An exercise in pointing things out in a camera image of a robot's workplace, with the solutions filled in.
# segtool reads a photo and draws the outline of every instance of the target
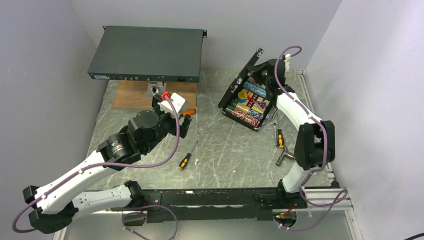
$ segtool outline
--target yellow-handled screwdriver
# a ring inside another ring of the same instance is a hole
[[[193,150],[187,152],[187,155],[185,155],[184,159],[181,160],[181,162],[178,165],[179,169],[183,170],[187,166],[187,164],[189,163],[190,157],[192,156],[192,152],[196,149],[197,143],[198,142],[196,141],[196,143],[194,144]]]
[[[277,146],[279,148],[284,148],[284,138],[283,138],[283,131],[281,130],[280,127],[280,116],[277,115],[277,123],[278,123],[278,128],[277,128]]]

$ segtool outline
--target orange-handled screwdriver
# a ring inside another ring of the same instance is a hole
[[[184,159],[181,160],[181,162],[178,165],[178,168],[183,170],[187,164],[189,163],[190,157],[192,156],[192,152],[196,149],[196,144],[198,142],[196,141],[196,143],[194,144],[193,150],[187,152],[187,155],[185,155]]]
[[[193,115],[196,113],[196,109],[190,108],[179,115],[180,118],[185,117],[187,115]]]

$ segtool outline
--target screwdriver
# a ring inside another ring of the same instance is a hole
[[[280,127],[280,116],[277,115],[277,122],[278,122],[278,128],[277,128],[277,145],[279,148],[284,148],[284,138],[283,138],[283,131]]]
[[[185,117],[187,115],[193,115],[196,113],[196,109],[190,108],[179,115],[179,118]]]
[[[196,143],[194,144],[193,150],[187,152],[187,155],[185,155],[184,159],[181,160],[181,162],[178,165],[179,169],[183,170],[187,166],[187,164],[189,163],[189,159],[192,156],[192,152],[196,149],[197,143],[198,142],[196,141]]]

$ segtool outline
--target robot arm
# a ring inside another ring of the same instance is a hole
[[[170,96],[170,100],[178,117],[186,101],[176,93]],[[153,111],[144,110],[131,118],[127,126],[111,135],[87,159],[63,176],[42,187],[29,186],[23,190],[27,204],[40,198],[29,214],[30,223],[35,229],[49,234],[68,226],[72,219],[88,213],[112,207],[140,205],[144,197],[137,182],[127,182],[104,191],[83,191],[98,180],[122,170],[125,166],[121,164],[133,164],[140,160],[141,155],[150,153],[167,134],[177,135],[177,122],[171,115],[173,110],[170,104],[155,95],[152,107]],[[184,118],[179,126],[179,137],[186,137],[191,120],[190,116]],[[68,181],[58,187],[63,180]]]
[[[285,72],[290,65],[289,59],[290,55],[285,55],[283,58],[285,64],[278,64],[277,68],[277,59],[271,59],[250,68],[253,79],[265,86],[266,99],[282,111],[298,130],[294,148],[296,162],[288,175],[278,183],[279,191],[283,196],[299,192],[299,188],[309,179],[311,172],[319,169],[323,164],[324,136],[312,118],[319,121],[326,130],[328,141],[326,162],[329,163],[335,158],[334,124],[331,121],[323,121],[308,110],[301,103],[295,91],[285,83]],[[275,74],[278,75],[278,79],[287,93],[277,84]]]

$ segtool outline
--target gray marble surface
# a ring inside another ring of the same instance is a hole
[[[147,169],[125,168],[106,177],[91,190],[105,190],[128,180],[138,181],[143,189],[193,188],[248,188],[275,187],[291,169],[294,162],[285,159],[281,166],[276,161],[281,150],[275,148],[272,121],[267,120],[258,132],[224,116],[218,108],[224,92],[239,69],[203,69],[197,87],[197,113],[193,116],[189,132],[180,139],[177,152],[166,164]],[[89,153],[108,136],[128,124],[139,109],[112,108],[118,82],[110,80],[97,117]],[[286,73],[286,83],[308,106],[302,82],[295,70]],[[279,113],[285,144],[294,150],[297,130],[282,113]],[[178,169],[181,159],[197,141],[196,150],[184,170]],[[152,164],[165,159],[171,152],[175,137],[168,135],[147,156],[135,164]],[[313,176],[307,186],[329,186],[328,175],[322,171]]]

